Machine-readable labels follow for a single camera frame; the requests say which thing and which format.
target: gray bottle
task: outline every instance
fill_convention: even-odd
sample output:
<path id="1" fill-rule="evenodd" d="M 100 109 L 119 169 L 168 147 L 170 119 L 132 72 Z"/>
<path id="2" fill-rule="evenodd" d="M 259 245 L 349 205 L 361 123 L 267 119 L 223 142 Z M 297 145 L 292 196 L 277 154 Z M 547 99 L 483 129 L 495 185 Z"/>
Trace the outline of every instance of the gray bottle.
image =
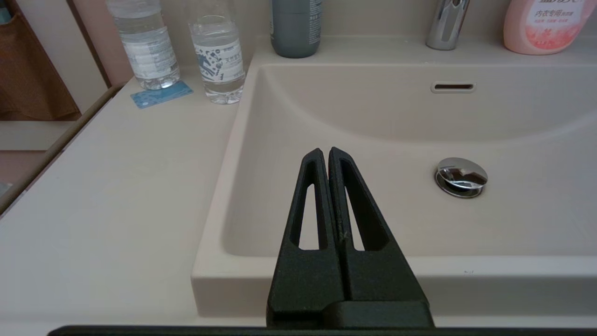
<path id="1" fill-rule="evenodd" d="M 322 0 L 270 0 L 270 37 L 276 53 L 300 59 L 317 51 Z"/>

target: bathroom sink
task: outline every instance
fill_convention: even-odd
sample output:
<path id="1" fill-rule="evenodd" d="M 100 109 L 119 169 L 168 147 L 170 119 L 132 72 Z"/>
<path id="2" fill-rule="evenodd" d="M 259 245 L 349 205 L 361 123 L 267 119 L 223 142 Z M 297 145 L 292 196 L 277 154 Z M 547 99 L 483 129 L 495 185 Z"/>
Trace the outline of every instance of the bathroom sink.
<path id="1" fill-rule="evenodd" d="M 359 166 L 438 325 L 597 327 L 597 63 L 425 52 L 394 63 L 256 55 L 193 268 L 199 314 L 264 316 L 301 159 L 336 146 Z M 438 188 L 448 157 L 487 172 L 480 196 Z M 316 249 L 309 197 L 301 247 Z"/>

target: chrome drain stopper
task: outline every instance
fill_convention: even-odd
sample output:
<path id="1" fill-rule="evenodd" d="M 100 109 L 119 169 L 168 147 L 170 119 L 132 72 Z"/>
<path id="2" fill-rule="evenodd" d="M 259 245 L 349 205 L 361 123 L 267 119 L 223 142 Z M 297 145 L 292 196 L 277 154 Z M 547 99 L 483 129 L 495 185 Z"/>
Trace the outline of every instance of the chrome drain stopper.
<path id="1" fill-rule="evenodd" d="M 487 173 L 472 161 L 450 157 L 438 164 L 435 182 L 452 196 L 473 198 L 483 192 L 483 187 L 487 184 Z"/>

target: chrome faucet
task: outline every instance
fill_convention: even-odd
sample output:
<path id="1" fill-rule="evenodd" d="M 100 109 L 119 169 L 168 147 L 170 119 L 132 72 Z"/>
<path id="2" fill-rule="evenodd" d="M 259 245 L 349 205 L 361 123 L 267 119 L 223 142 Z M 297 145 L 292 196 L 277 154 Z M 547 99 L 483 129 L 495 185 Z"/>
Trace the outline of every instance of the chrome faucet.
<path id="1" fill-rule="evenodd" d="M 456 48 L 460 28 L 470 0 L 439 0 L 433 25 L 427 37 L 427 46 L 437 50 Z"/>

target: pink detergent bottle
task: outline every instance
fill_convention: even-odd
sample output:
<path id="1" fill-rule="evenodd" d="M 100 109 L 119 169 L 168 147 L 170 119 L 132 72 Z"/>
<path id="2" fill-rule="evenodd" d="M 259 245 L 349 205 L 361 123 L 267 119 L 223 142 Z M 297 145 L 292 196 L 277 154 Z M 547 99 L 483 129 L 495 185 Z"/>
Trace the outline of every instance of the pink detergent bottle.
<path id="1" fill-rule="evenodd" d="M 558 53 L 574 41 L 596 5 L 597 0 L 512 0 L 504 44 L 521 54 Z"/>

